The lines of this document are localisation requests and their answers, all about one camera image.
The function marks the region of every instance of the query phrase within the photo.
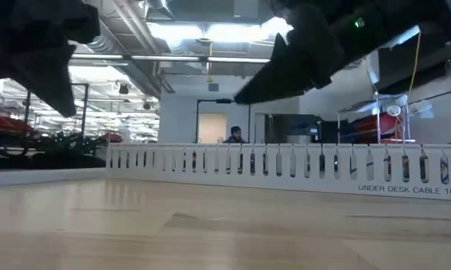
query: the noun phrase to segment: green light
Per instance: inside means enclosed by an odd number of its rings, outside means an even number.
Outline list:
[[[362,18],[359,18],[355,21],[355,27],[361,28],[365,26],[365,21]]]

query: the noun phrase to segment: yellow cable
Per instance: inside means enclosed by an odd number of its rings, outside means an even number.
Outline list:
[[[415,50],[415,62],[413,63],[413,72],[412,72],[412,79],[410,80],[410,87],[408,89],[408,95],[407,95],[407,102],[409,102],[410,100],[410,96],[412,94],[412,89],[413,89],[413,83],[415,82],[415,75],[417,73],[417,66],[419,64],[419,52],[420,52],[420,41],[422,40],[422,32],[419,31],[419,37],[417,38],[417,48]],[[397,119],[395,120],[395,138],[397,138],[398,134],[397,134],[397,124],[398,124],[398,116]]]

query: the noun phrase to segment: ceiling light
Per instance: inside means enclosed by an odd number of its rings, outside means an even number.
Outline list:
[[[159,25],[150,22],[147,26],[155,38],[166,41],[203,38],[202,30],[196,25]]]
[[[262,59],[262,58],[236,58],[236,57],[209,57],[210,62],[217,62],[217,63],[250,63],[250,64],[266,64],[270,60],[268,59]]]
[[[83,66],[70,66],[68,71],[71,76],[76,80],[87,81],[112,81],[119,80],[128,82],[128,76],[122,72],[116,70],[114,67],[83,67]]]
[[[77,106],[77,107],[83,108],[83,106],[85,105],[85,104],[83,103],[83,101],[81,101],[81,100],[76,100],[76,101],[74,101],[74,102],[75,102],[75,106]]]
[[[95,62],[95,63],[92,63],[93,65],[96,65],[96,66],[112,66],[112,67],[126,67],[126,66],[128,66],[128,63],[125,63],[125,62],[122,62],[122,63],[120,63],[120,62]]]
[[[290,30],[293,30],[293,27],[288,25],[285,19],[273,17],[264,22],[261,29],[265,35],[276,36],[279,33],[285,37]]]
[[[125,102],[125,103],[131,102],[128,99],[120,99],[120,98],[89,98],[89,101],[93,101],[93,102]]]
[[[100,53],[74,53],[72,55],[73,59],[106,59],[106,60],[122,60],[122,55],[108,55],[108,54],[100,54]]]
[[[180,55],[133,55],[133,60],[152,60],[152,61],[174,61],[174,62],[199,62],[198,56],[180,56]]]
[[[267,39],[269,35],[264,33],[259,25],[211,25],[205,38],[218,42],[249,42]]]

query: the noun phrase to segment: wooden floor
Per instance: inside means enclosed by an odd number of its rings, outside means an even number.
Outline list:
[[[451,202],[96,180],[0,187],[0,269],[451,269]]]

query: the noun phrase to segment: person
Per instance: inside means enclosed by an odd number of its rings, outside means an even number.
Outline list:
[[[242,139],[242,130],[239,126],[234,126],[230,129],[230,137],[224,143],[248,143]]]

